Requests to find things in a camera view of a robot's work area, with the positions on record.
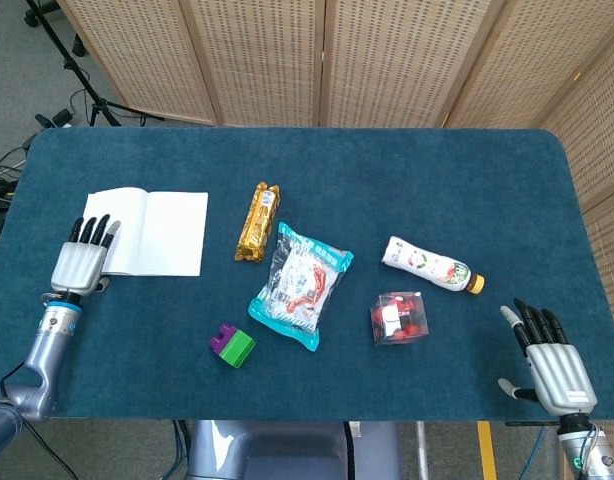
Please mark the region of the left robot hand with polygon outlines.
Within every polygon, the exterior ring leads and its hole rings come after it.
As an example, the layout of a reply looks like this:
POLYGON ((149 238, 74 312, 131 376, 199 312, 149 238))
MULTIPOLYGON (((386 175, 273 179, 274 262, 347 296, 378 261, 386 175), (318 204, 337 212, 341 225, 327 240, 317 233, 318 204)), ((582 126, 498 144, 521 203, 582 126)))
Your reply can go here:
POLYGON ((85 220, 78 217, 68 240, 62 245, 51 277, 54 296, 59 298, 86 297, 103 292, 109 279, 103 267, 120 229, 119 220, 109 224, 110 215, 85 220))

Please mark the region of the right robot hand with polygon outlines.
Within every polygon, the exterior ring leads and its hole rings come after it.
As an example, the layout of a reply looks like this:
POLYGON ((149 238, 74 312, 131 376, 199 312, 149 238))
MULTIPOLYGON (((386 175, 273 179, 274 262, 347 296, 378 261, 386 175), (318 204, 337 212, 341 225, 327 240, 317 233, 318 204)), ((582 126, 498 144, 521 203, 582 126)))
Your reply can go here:
POLYGON ((577 348, 571 344, 558 317, 520 299, 514 308, 500 307, 529 368, 533 386, 521 388, 500 378, 499 387, 511 398, 538 403, 550 415, 589 414, 597 396, 577 348))

